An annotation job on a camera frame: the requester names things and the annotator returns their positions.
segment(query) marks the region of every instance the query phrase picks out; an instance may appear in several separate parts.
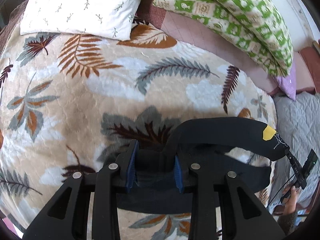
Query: yellow tag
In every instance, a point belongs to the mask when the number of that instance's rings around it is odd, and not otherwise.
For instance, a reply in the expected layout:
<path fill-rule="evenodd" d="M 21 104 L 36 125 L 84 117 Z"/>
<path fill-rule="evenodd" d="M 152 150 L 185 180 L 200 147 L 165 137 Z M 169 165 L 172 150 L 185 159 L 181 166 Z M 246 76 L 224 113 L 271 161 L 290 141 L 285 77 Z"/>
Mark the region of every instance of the yellow tag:
<path fill-rule="evenodd" d="M 271 140 L 272 137 L 276 134 L 276 130 L 273 129 L 271 126 L 268 126 L 263 131 L 263 139 L 265 141 Z"/>

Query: purple fabric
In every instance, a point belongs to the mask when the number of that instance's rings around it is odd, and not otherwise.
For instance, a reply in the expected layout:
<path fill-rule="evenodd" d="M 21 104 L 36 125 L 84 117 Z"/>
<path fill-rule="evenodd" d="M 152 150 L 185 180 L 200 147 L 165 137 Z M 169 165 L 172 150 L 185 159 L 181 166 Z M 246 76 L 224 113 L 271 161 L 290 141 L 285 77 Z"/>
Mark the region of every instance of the purple fabric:
<path fill-rule="evenodd" d="M 293 101 L 296 100 L 296 65 L 292 62 L 290 74 L 286 77 L 273 77 L 278 87 Z"/>

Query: metal bolt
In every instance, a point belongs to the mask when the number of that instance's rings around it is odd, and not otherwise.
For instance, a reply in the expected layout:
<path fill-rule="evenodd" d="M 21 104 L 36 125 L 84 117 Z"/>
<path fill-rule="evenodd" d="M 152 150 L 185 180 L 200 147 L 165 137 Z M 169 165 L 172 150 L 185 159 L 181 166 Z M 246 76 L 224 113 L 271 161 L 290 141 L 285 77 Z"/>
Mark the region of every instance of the metal bolt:
<path fill-rule="evenodd" d="M 72 174 L 72 177 L 73 177 L 74 179 L 79 179 L 81 176 L 82 176 L 82 174 L 81 174 L 81 172 L 79 172 L 79 171 L 77 171 L 77 172 L 75 172 L 74 174 Z"/>
<path fill-rule="evenodd" d="M 237 176 L 237 174 L 234 171 L 229 171 L 228 172 L 228 177 L 235 178 L 236 176 Z"/>
<path fill-rule="evenodd" d="M 116 163 L 111 163 L 111 164 L 109 164 L 109 169 L 110 170 L 115 170 L 115 169 L 117 169 L 118 168 L 118 164 L 116 164 Z"/>
<path fill-rule="evenodd" d="M 191 168 L 193 170 L 199 170 L 200 169 L 200 164 L 199 163 L 192 163 L 191 164 Z"/>

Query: gray quilt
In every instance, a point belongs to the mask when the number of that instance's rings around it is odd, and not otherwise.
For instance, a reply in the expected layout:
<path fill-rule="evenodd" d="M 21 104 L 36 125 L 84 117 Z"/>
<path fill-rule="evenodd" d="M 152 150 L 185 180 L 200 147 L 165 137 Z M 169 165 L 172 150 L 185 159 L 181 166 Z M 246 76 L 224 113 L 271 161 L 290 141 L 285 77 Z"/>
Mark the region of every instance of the gray quilt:
<path fill-rule="evenodd" d="M 301 165 L 306 161 L 311 149 L 320 157 L 320 94 L 311 95 L 303 92 L 297 95 L 295 102 L 288 97 L 276 96 L 274 102 L 278 116 L 278 132 Z M 284 157 L 278 160 L 270 199 L 292 175 L 293 170 L 288 159 Z M 319 178 L 320 161 L 307 179 L 307 187 L 300 193 L 298 203 L 302 207 L 310 204 Z M 281 193 L 269 204 L 269 211 L 279 204 L 280 197 Z"/>

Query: hand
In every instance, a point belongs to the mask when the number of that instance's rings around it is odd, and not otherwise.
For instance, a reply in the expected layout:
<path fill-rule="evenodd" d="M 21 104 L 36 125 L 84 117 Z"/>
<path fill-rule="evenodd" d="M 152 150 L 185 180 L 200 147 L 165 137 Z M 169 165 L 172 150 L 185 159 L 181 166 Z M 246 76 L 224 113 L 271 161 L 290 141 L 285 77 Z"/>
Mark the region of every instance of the hand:
<path fill-rule="evenodd" d="M 285 187 L 283 190 L 283 194 L 285 194 L 290 189 L 290 186 Z M 295 186 L 291 187 L 291 196 L 289 199 L 285 199 L 285 208 L 284 215 L 292 214 L 296 211 L 296 205 L 300 194 L 300 188 L 296 188 Z"/>

